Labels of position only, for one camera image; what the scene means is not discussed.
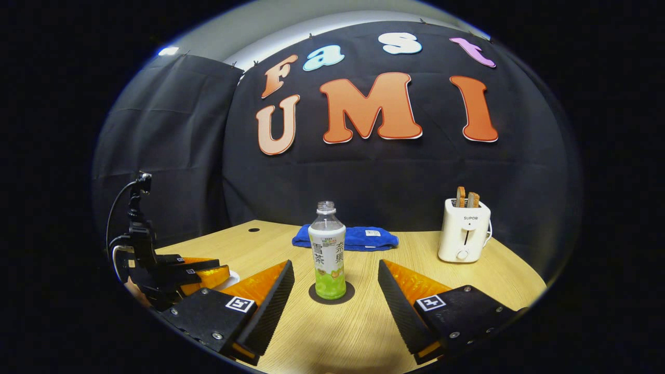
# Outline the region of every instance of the green tea drink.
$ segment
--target green tea drink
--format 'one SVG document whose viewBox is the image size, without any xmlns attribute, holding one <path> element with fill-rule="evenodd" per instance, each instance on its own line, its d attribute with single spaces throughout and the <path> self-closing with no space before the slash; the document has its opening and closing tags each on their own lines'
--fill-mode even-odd
<svg viewBox="0 0 665 374">
<path fill-rule="evenodd" d="M 338 299 L 346 293 L 344 280 L 344 237 L 346 226 L 334 216 L 334 203 L 319 202 L 319 217 L 309 226 L 314 257 L 315 289 L 323 299 Z"/>
</svg>

